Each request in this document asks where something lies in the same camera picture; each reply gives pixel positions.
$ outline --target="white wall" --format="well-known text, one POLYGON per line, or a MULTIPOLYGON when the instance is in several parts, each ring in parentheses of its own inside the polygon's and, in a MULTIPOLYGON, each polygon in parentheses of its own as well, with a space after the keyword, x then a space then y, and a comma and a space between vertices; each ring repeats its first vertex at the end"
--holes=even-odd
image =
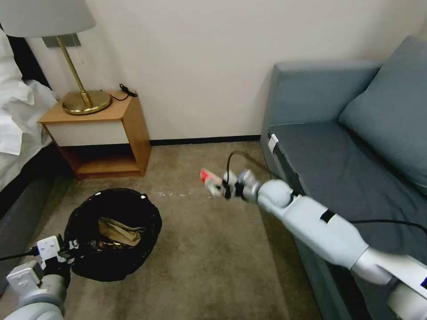
MULTIPOLYGON (((88 0, 98 24, 70 55, 88 89, 137 89, 151 139, 259 134, 281 60, 388 56, 425 0, 88 0)), ((29 39, 53 89, 77 90, 59 49, 29 39)))

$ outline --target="white robotic arm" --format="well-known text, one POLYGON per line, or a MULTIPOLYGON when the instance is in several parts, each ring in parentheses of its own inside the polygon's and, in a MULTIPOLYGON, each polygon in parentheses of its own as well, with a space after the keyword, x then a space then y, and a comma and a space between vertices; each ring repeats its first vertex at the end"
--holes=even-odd
POLYGON ((326 261, 346 267, 366 281, 385 285, 395 277, 398 285, 388 305, 403 320, 427 319, 427 266, 410 256, 371 248, 350 222, 314 199, 297 195, 282 180, 259 183, 250 171, 223 179, 207 170, 201 178, 215 196, 240 196, 275 215, 298 239, 326 261))
POLYGON ((29 261, 8 274, 9 285, 18 295, 18 308, 5 320, 63 320, 69 263, 73 260, 66 257, 77 242, 71 242, 67 250, 61 244, 60 236, 38 241, 41 263, 29 261))

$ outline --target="nightstand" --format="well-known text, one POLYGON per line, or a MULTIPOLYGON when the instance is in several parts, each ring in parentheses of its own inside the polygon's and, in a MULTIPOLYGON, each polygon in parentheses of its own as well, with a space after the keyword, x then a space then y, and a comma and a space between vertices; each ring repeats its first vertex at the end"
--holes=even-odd
POLYGON ((59 101, 39 122, 78 179, 145 174, 151 146, 138 98, 113 99, 105 110, 84 116, 65 113, 59 101))

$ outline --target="beige carpet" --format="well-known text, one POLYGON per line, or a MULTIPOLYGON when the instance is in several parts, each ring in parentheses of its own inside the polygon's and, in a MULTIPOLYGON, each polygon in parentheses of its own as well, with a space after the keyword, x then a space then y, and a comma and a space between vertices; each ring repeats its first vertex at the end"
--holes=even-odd
MULTIPOLYGON (((255 142, 154 147, 144 178, 56 184, 34 240, 63 233, 72 210, 106 188, 147 193, 163 219, 152 254, 124 281, 99 283, 72 276, 66 319, 320 318, 290 235, 257 206, 212 198, 199 181, 201 167, 222 174, 234 149, 262 161, 255 142)), ((236 172, 247 167, 253 166, 233 158, 236 172)), ((8 290, 0 300, 1 319, 15 303, 8 290)))

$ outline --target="lamp shade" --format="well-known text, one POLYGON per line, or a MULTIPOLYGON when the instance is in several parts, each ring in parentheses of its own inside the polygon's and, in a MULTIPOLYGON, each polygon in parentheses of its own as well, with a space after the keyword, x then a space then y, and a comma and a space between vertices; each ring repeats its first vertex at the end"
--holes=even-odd
POLYGON ((17 37, 59 36, 95 26, 85 0, 0 0, 0 24, 17 37))

